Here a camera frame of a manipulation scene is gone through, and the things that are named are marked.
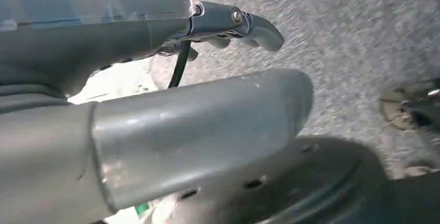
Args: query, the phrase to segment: brake cable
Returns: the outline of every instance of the brake cable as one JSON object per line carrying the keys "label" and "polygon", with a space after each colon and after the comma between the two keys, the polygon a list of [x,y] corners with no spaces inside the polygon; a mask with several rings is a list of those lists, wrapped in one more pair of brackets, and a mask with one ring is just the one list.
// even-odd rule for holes
{"label": "brake cable", "polygon": [[173,75],[171,76],[170,83],[168,84],[168,88],[175,88],[179,85],[183,76],[183,72],[185,71],[186,63],[188,61],[190,48],[191,48],[190,40],[182,41],[181,49],[178,53],[176,65],[174,67],[174,72]]}

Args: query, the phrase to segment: screw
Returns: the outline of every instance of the screw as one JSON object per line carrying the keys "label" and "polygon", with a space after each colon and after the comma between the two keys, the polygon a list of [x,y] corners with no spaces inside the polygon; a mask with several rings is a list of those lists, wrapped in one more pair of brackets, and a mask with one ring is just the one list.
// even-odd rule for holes
{"label": "screw", "polygon": [[428,92],[428,96],[437,96],[440,93],[440,89],[434,89]]}
{"label": "screw", "polygon": [[241,22],[243,21],[243,17],[241,15],[241,10],[239,10],[239,9],[232,10],[232,21],[235,24],[241,24]]}

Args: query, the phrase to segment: black cable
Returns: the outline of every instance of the black cable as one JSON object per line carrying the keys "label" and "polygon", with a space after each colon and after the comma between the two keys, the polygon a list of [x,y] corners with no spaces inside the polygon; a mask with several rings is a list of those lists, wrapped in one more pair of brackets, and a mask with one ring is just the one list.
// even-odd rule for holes
{"label": "black cable", "polygon": [[173,75],[171,76],[168,88],[175,88],[179,85],[185,70],[186,62],[188,61],[189,50],[191,48],[191,41],[182,41],[181,49],[177,56],[176,66],[174,67]]}

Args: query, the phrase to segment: bolt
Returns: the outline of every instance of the bolt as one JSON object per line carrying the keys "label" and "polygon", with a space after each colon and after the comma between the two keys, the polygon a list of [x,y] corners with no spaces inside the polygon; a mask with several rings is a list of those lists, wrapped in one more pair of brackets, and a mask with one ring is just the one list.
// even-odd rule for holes
{"label": "bolt", "polygon": [[440,93],[440,89],[434,89],[428,92],[428,96],[436,96]]}
{"label": "bolt", "polygon": [[243,21],[243,17],[241,15],[241,10],[239,9],[234,9],[232,11],[232,21],[235,24],[241,24],[241,22]]}

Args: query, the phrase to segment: hole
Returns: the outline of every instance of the hole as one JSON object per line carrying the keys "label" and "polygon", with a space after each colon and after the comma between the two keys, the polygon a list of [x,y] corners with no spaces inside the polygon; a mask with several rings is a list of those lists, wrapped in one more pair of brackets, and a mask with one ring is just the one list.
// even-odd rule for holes
{"label": "hole", "polygon": [[258,188],[261,185],[263,185],[264,181],[265,181],[264,177],[250,180],[250,181],[243,183],[243,188],[244,189],[255,189],[255,188]]}
{"label": "hole", "polygon": [[301,153],[309,153],[309,152],[315,152],[319,149],[319,144],[310,144],[310,145],[305,145],[302,150]]}
{"label": "hole", "polygon": [[180,196],[180,200],[186,200],[192,196],[195,196],[198,192],[199,192],[198,189],[189,190],[188,192]]}
{"label": "hole", "polygon": [[432,125],[432,121],[423,114],[413,113],[414,122],[419,127],[426,127],[427,125]]}

